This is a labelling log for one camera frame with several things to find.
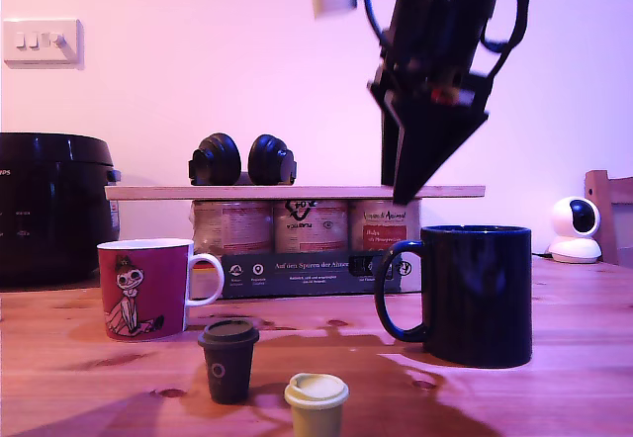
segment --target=mug handle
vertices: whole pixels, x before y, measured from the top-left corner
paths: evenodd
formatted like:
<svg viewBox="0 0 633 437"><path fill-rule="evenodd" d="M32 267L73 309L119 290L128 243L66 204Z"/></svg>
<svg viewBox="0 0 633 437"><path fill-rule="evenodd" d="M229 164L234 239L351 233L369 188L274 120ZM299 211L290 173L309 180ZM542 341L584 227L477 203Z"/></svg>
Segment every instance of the mug handle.
<svg viewBox="0 0 633 437"><path fill-rule="evenodd" d="M424 243L422 241L400 241L385 251L378 269L376 269L376 274L374 275L374 302L376 303L376 312L378 313L380 321L390 335L407 343L419 343L426 341L428 327L424 323L421 323L410 330L398 328L389 318L387 305L385 304L385 278L387 277L387 271L392 261L403 252L412 252L421 259L424 254Z"/></svg>
<svg viewBox="0 0 633 437"><path fill-rule="evenodd" d="M222 264L216 256L212 256L211 254L194 254L193 256L189 258L189 263L188 263L189 280L191 281L194 265L203 261L211 262L216 268L216 270L218 271L218 282L219 282L218 288L216 289L216 291L213 293L212 296L206 299L199 299L196 301L192 301L191 299L189 299L189 297L186 297L185 306L207 306L208 304L212 304L213 302L216 301L218 296L222 293L222 289L225 286L225 271L222 268Z"/></svg>

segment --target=white switch plate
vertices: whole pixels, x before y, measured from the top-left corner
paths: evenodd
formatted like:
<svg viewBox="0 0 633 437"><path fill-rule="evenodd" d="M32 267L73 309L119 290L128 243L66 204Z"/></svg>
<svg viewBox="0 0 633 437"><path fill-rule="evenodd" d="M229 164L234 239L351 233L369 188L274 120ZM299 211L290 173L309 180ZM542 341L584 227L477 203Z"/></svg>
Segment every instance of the white switch plate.
<svg viewBox="0 0 633 437"><path fill-rule="evenodd" d="M76 63L79 59L77 19L7 19L2 26L2 51L8 63ZM16 46L16 34L37 34L38 47ZM43 44L49 34L63 34L65 43Z"/></svg>

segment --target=dark blue mug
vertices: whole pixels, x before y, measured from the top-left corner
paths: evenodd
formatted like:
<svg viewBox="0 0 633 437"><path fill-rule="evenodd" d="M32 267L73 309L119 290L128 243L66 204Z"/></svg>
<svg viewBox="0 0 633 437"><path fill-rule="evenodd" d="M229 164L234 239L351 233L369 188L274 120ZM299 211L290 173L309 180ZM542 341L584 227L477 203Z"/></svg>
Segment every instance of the dark blue mug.
<svg viewBox="0 0 633 437"><path fill-rule="evenodd" d="M433 356L477 368L509 368L532 356L531 231L515 226L423 227L401 241L375 274L376 311L385 329L422 342ZM421 259L422 323L402 330L385 304L385 278L403 252Z"/></svg>

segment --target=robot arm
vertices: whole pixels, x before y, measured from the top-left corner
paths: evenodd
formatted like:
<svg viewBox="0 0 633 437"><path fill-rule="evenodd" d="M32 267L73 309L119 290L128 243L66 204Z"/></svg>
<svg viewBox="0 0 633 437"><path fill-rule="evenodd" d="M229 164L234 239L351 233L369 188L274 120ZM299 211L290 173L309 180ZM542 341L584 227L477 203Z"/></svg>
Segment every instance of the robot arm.
<svg viewBox="0 0 633 437"><path fill-rule="evenodd" d="M486 40L495 0L396 0L381 31L365 10L381 46L382 64L369 90L382 111L383 185L407 204L435 171L488 118L493 80L522 40L529 0L517 0L507 42ZM349 10L356 0L313 0L315 15ZM486 76L470 72L479 42L500 54Z"/></svg>

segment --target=cable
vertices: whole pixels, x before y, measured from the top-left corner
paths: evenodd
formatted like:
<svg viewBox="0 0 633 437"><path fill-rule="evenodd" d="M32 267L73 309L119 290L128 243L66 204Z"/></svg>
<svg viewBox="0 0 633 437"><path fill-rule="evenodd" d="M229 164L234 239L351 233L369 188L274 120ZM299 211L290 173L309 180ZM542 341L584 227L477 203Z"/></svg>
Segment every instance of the cable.
<svg viewBox="0 0 633 437"><path fill-rule="evenodd" d="M517 46L525 36L525 31L527 30L527 8L530 0L516 0L516 20L514 23L514 29L512 30L512 35L507 41L501 56L497 60L497 63L493 67L490 73L488 73L489 80L493 80L495 76L497 76L498 72L501 70L501 67L507 60L508 56L512 49Z"/></svg>
<svg viewBox="0 0 633 437"><path fill-rule="evenodd" d="M512 29L513 32L514 30L516 30L517 19L518 19L518 0L516 0L516 17L514 19L514 29ZM503 53L507 47L508 40L506 40L505 42L495 42L492 40L487 40L486 39L487 27L488 27L488 20L486 20L486 22L484 23L484 28L482 29L482 35L480 36L480 41L482 45L485 46L488 51L492 51L493 53L496 53L496 54Z"/></svg>
<svg viewBox="0 0 633 437"><path fill-rule="evenodd" d="M378 26L378 22L376 21L376 17L374 16L372 1L371 0L364 0L364 1L365 1L365 13L367 14L367 19L369 20L369 24L372 26L372 30L374 31L374 34L376 34L376 37L378 37L380 46L382 46L383 48L390 48L389 41L387 40L387 37L385 37L385 34L381 30L381 28Z"/></svg>

